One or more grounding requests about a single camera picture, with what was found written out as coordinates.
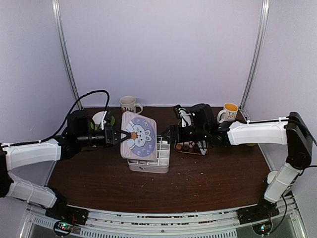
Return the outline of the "bunny tin lid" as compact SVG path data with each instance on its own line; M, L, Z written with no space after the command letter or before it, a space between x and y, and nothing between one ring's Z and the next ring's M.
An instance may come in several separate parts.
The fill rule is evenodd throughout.
M124 112L121 129L130 136L120 145L124 159L154 161L157 158L157 122L154 119Z

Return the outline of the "white handled tongs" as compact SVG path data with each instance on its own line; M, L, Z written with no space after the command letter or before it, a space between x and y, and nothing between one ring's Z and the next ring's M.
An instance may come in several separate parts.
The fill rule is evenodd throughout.
M198 141L197 146L201 155L206 155L208 152L208 143L206 141Z

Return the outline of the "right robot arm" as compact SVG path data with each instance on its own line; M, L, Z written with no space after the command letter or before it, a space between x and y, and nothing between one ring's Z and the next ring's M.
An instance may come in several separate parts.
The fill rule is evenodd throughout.
M288 147L286 161L278 171L268 174L267 187L254 207L254 215L259 219L264 219L273 211L284 192L311 164L315 139L296 112L278 119L242 122L235 114L228 119L215 117L210 105L204 103L188 109L176 105L173 110L179 122L169 126L161 135L182 150L198 149L201 155L205 155L210 145L270 143ZM153 119L124 112L120 138L123 158L155 158L157 124Z

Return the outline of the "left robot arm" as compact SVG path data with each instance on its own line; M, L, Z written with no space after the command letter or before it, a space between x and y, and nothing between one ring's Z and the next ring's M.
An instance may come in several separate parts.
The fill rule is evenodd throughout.
M61 135L50 138L0 146L0 195L41 205L60 220L71 216L66 198L57 190L21 179L10 170L47 161L68 160L83 147L109 147L131 138L131 133L101 124L91 129L92 118L84 110L66 116L67 127Z

